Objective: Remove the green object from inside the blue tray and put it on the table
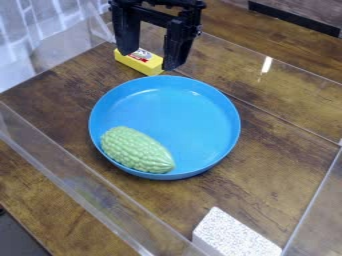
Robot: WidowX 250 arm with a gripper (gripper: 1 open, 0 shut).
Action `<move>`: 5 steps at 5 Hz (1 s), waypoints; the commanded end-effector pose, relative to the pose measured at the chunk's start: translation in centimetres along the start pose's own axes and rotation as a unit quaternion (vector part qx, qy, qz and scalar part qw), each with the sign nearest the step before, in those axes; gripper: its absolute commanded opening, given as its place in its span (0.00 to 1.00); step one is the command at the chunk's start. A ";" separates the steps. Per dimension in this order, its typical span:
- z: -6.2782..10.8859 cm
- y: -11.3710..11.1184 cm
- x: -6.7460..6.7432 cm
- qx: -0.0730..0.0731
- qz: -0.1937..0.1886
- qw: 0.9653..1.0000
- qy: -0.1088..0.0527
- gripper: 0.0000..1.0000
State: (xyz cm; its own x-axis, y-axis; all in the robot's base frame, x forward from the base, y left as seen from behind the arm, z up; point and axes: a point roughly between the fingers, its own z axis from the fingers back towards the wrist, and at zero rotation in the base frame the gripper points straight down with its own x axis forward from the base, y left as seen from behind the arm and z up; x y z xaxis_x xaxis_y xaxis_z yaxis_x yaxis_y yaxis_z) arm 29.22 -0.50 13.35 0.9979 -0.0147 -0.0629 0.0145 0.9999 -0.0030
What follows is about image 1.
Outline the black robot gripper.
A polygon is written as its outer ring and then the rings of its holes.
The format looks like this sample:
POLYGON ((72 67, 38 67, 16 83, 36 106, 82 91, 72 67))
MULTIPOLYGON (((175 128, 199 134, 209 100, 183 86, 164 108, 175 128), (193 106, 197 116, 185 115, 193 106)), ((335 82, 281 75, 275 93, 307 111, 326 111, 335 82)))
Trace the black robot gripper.
POLYGON ((118 52, 128 55, 138 48, 140 23, 165 28, 163 69, 181 66, 193 39, 200 35, 203 0, 108 0, 118 52))

